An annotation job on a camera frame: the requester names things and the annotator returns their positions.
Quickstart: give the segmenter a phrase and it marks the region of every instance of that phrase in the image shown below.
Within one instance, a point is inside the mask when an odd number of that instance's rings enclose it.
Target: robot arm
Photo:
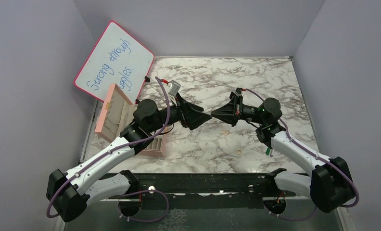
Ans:
[[[344,180],[345,177],[352,180],[347,163],[340,157],[331,159],[293,139],[288,134],[286,125],[283,127],[278,123],[282,115],[278,100],[267,98],[259,107],[248,106],[242,102],[242,89],[236,89],[230,94],[228,104],[208,115],[203,113],[203,108],[182,99],[178,94],[177,83],[172,81],[171,84],[169,95],[175,99],[175,103],[169,110],[158,110],[156,103],[149,99],[141,101],[134,112],[134,120],[104,150],[64,173],[57,169],[50,174],[46,194],[50,200],[48,217],[56,216],[50,215],[50,207],[53,205],[62,219],[69,222],[96,201],[138,191],[133,186],[136,178],[129,171],[122,171],[121,174],[103,180],[100,178],[122,161],[145,149],[155,136],[151,132],[163,128],[164,121],[166,124],[180,122],[183,127],[193,130],[212,117],[232,126],[239,120],[259,124],[256,127],[259,141],[289,157],[309,175],[277,169],[266,177],[270,182],[270,191],[291,191],[306,196],[326,213],[355,197],[354,188],[348,180]]]
[[[168,116],[168,125],[180,122],[190,130],[212,118],[203,113],[203,108],[182,99],[178,93],[178,84],[173,83],[169,95],[175,99],[175,104],[169,110],[158,110],[156,103],[150,99],[141,101],[134,112],[134,120],[106,148],[65,173],[57,169],[50,174],[46,193],[50,200],[48,217],[56,216],[50,215],[50,207],[53,205],[62,219],[69,222],[83,213],[89,204],[126,193],[133,178],[129,171],[108,179],[99,179],[122,161],[145,149],[158,134],[151,135],[151,132],[161,129]]]
[[[243,104],[241,88],[230,94],[230,102],[211,112],[211,116],[235,126],[239,120],[257,123],[259,141],[298,164],[309,176],[277,169],[269,174],[273,184],[282,191],[291,191],[308,198],[323,212],[329,213],[356,195],[347,163],[340,157],[331,159],[289,135],[280,119],[280,103],[267,98],[259,107]]]

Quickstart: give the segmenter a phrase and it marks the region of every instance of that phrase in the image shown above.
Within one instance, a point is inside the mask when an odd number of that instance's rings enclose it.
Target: marble surface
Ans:
[[[156,58],[148,76],[151,82],[145,84],[140,100],[151,98],[162,107],[165,107],[164,97],[155,76],[180,83],[181,96],[207,113],[228,103],[230,92],[237,87],[253,89],[265,98],[274,97],[281,103],[290,133],[317,150],[288,58]],[[243,103],[259,106],[261,101],[247,92]],[[193,131],[177,124],[167,136],[166,157],[135,156],[112,172],[130,169],[156,173],[266,173],[279,167],[304,172],[280,153],[273,151],[272,157],[266,155],[267,147],[258,141],[254,129],[245,121],[231,127],[215,118]],[[104,139],[91,134],[84,159],[107,145]]]

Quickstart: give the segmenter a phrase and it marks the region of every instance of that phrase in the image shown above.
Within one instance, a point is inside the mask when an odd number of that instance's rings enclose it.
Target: white wall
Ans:
[[[356,230],[381,231],[381,0],[326,0],[293,65],[319,149],[360,191]]]
[[[93,45],[71,0],[0,0],[0,230],[52,230],[47,182],[77,164],[93,100],[73,80]]]
[[[117,21],[157,56],[293,56],[324,0],[74,0],[94,39]]]

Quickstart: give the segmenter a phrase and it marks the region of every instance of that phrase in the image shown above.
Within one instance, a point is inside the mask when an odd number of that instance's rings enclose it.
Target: red whiteboard border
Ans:
[[[78,72],[78,74],[76,75],[76,78],[75,78],[75,80],[74,80],[74,85],[75,85],[77,88],[79,88],[80,90],[84,91],[85,93],[87,93],[87,94],[93,96],[93,97],[96,98],[97,100],[100,100],[101,102],[104,102],[104,100],[99,99],[98,97],[96,97],[95,95],[91,94],[90,92],[88,92],[88,91],[86,91],[86,90],[80,88],[79,86],[77,86],[77,84],[76,84],[76,80],[77,80],[77,77],[80,75],[81,71],[83,70],[83,67],[86,65],[87,61],[89,60],[91,54],[93,54],[94,49],[96,49],[97,44],[99,44],[99,42],[100,42],[102,36],[104,35],[105,31],[107,30],[108,26],[109,26],[111,23],[115,23],[115,24],[116,24],[117,26],[119,26],[122,30],[124,30],[124,28],[123,28],[122,26],[120,26],[116,21],[113,21],[113,20],[110,21],[110,22],[108,23],[108,25],[105,27],[104,31],[102,32],[102,35],[100,36],[99,40],[97,40],[96,45],[95,45],[95,46],[93,47],[93,49],[91,50],[90,55],[87,57],[86,61],[85,61],[84,64],[81,66],[81,68],[80,68],[80,70],[79,70],[79,72]],[[128,35],[130,35],[130,36],[131,36],[137,43],[139,43],[141,46],[143,46],[147,51],[149,51],[149,52],[152,54],[151,65],[150,65],[150,68],[148,68],[148,72],[147,72],[147,75],[148,75],[148,74],[150,73],[152,64],[153,64],[153,62],[154,62],[154,60],[155,60],[155,55],[153,54],[152,51],[150,51],[148,48],[146,48],[142,43],[140,43],[138,40],[136,40],[130,33],[128,33],[126,30],[124,30],[124,31],[125,31]],[[140,91],[139,91],[139,93],[138,93],[137,98],[140,96],[140,94],[141,94],[141,90],[142,90],[142,88],[144,87],[144,84],[145,84],[145,79],[144,79],[144,82],[142,83],[142,86],[141,86],[141,88],[140,88]]]

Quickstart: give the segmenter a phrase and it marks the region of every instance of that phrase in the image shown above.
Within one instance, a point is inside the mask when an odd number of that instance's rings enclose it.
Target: glass surface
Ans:
[[[173,209],[156,223],[127,222],[119,218],[118,202],[91,205],[77,219],[66,224],[65,231],[339,231],[343,230],[337,212],[317,211],[306,221],[285,221],[269,215],[264,209]],[[314,209],[308,200],[288,200],[283,216],[301,218]],[[135,218],[154,219],[161,210],[142,210]]]

